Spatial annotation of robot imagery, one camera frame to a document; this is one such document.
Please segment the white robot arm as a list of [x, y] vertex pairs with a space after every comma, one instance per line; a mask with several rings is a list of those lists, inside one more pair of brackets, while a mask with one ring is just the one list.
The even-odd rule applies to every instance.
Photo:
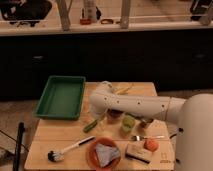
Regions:
[[174, 171], [213, 171], [213, 94], [188, 99], [170, 96], [118, 95], [108, 81], [98, 84], [89, 102], [91, 113], [107, 109], [177, 125]]

